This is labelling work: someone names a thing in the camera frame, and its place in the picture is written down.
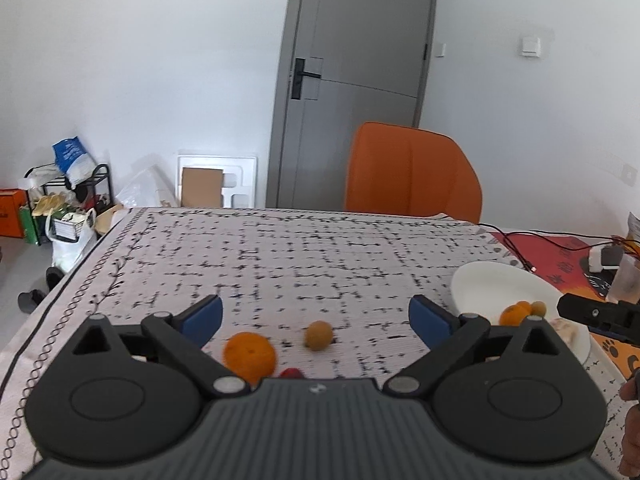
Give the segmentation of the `person right hand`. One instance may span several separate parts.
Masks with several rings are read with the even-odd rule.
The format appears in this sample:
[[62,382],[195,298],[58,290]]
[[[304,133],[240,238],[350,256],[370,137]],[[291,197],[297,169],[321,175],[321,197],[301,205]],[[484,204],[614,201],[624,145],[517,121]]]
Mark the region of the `person right hand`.
[[640,410],[639,372],[634,373],[622,388],[620,398],[636,404],[627,412],[622,440],[622,459],[618,471],[629,479],[638,479],[640,474]]

